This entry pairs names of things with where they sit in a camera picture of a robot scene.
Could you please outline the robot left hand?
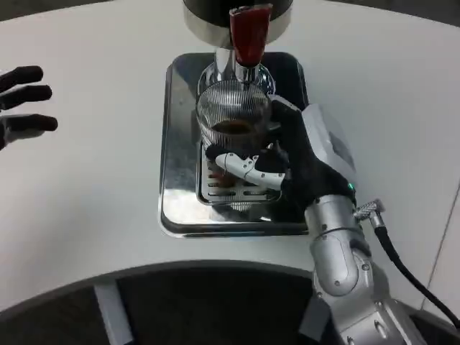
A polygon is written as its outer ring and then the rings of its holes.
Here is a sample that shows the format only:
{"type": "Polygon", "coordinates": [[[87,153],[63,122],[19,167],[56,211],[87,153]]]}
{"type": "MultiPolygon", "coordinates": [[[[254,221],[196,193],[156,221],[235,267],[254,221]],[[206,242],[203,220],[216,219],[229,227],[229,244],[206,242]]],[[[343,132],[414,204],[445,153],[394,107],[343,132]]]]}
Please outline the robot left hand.
{"type": "MultiPolygon", "coordinates": [[[[48,101],[52,97],[49,85],[40,85],[44,71],[38,65],[19,66],[1,74],[1,112],[25,103],[48,101]]],[[[54,132],[58,120],[42,114],[1,115],[1,148],[18,140],[32,139],[45,132],[54,132]]]]}

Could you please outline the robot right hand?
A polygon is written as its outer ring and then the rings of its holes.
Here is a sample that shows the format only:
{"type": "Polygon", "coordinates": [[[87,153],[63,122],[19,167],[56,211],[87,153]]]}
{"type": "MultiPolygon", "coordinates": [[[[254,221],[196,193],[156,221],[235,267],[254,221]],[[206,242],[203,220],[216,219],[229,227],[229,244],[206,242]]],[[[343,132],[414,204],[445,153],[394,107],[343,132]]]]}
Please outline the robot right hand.
{"type": "Polygon", "coordinates": [[[356,173],[345,156],[347,146],[328,130],[318,104],[299,109],[285,98],[270,98],[271,120],[279,125],[273,149],[207,146],[206,157],[224,172],[253,185],[280,191],[305,210],[326,196],[340,196],[355,206],[356,173]]]}

